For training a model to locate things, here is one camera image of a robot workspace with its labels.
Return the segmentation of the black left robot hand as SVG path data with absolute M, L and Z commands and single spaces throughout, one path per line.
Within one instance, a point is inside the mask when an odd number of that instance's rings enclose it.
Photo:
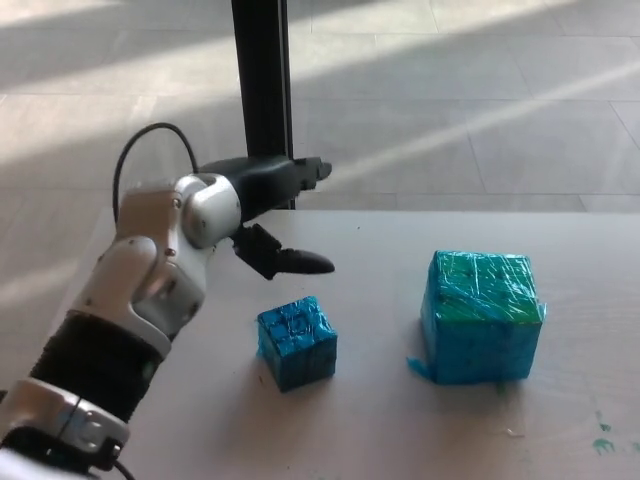
M 279 273 L 320 275 L 335 271 L 319 254 L 287 249 L 261 225 L 248 225 L 260 215 L 288 205 L 303 191 L 316 188 L 332 173 L 332 165 L 319 157 L 239 157 L 210 162 L 205 174 L 230 181 L 240 202 L 240 226 L 231 236 L 238 258 L 267 280 Z

